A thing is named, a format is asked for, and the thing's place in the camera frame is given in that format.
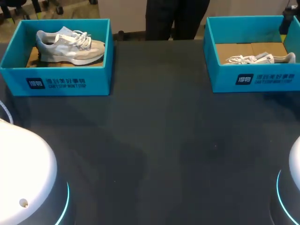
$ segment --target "glowing blue light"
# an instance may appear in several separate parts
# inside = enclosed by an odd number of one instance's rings
[[[280,198],[280,196],[279,196],[278,181],[279,181],[279,175],[280,175],[280,172],[281,172],[281,171],[279,171],[279,174],[278,174],[278,176],[277,176],[277,182],[276,182],[276,190],[277,190],[277,196],[278,196],[279,202],[280,202],[280,204],[281,204],[283,210],[284,210],[285,213],[287,214],[287,216],[288,216],[288,217],[289,217],[296,225],[299,225],[299,224],[296,222],[296,220],[294,220],[294,219],[291,217],[291,215],[287,212],[287,210],[286,210],[285,207],[283,206],[282,201],[281,201],[281,198]]]
[[[64,217],[64,215],[67,211],[67,207],[68,207],[68,204],[69,204],[69,198],[70,198],[70,189],[69,189],[69,184],[67,183],[67,202],[66,202],[66,206],[65,206],[60,218],[58,219],[58,221],[56,222],[55,225],[59,225],[61,220],[63,219],[63,217]]]

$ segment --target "black table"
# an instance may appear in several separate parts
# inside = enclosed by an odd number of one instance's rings
[[[6,100],[53,148],[78,225],[271,224],[300,95],[213,94],[202,44],[118,43],[108,97]]]

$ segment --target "brown cardboard insert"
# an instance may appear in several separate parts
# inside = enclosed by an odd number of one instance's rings
[[[103,60],[97,60],[92,64],[86,65],[87,67],[101,67],[103,66]],[[70,62],[41,62],[38,59],[38,49],[36,47],[32,48],[30,57],[28,59],[27,68],[34,67],[80,67],[76,66]]]
[[[264,52],[274,56],[287,55],[283,43],[216,44],[216,48],[221,64],[228,63],[226,59],[235,55],[256,56]]]

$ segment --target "sneaker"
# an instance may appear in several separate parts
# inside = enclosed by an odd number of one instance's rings
[[[286,56],[279,57],[273,56],[264,52],[257,56],[245,56],[242,55],[232,56],[227,59],[229,63],[226,64],[268,64],[268,63],[296,63],[296,55],[294,53],[289,53]]]
[[[71,31],[63,27],[56,33],[39,30],[36,35],[37,49],[43,62],[71,62],[86,65],[97,61],[105,53],[105,44],[92,40],[87,32]]]

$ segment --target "cable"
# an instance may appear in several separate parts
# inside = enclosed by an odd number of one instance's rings
[[[9,118],[9,122],[11,124],[14,124],[14,120],[13,120],[12,115],[10,114],[9,110],[6,108],[6,106],[4,105],[4,103],[1,100],[0,100],[0,105],[2,106],[2,108],[4,109],[4,111],[6,112],[8,118]]]

